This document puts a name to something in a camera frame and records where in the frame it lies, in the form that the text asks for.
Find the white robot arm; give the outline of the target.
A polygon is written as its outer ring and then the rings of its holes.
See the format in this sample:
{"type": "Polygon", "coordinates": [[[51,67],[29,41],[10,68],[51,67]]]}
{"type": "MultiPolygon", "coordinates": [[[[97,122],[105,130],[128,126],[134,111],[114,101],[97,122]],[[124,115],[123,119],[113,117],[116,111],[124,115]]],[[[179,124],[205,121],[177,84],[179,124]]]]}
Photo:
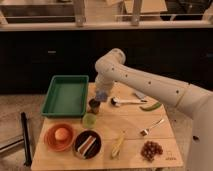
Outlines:
{"type": "Polygon", "coordinates": [[[213,91],[129,68],[125,60],[113,48],[96,61],[96,91],[108,96],[117,81],[186,114],[193,120],[186,171],[213,171],[213,91]]]}

